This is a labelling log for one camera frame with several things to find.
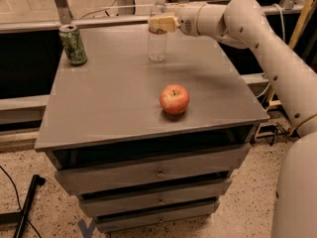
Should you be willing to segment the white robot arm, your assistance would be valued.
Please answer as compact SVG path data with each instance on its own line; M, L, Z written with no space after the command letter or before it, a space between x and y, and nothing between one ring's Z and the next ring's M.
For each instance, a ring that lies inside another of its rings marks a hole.
M171 4L148 23L251 50L299 135L280 166L271 238L317 238L317 73L273 31L257 0Z

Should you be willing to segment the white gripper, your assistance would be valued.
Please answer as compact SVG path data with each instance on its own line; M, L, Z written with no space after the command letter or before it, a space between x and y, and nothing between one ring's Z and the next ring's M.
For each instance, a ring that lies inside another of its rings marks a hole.
M150 31L173 33L179 28L184 35L197 37L198 16L204 6L203 2L180 4L176 13L178 18L173 13L152 15L148 18Z

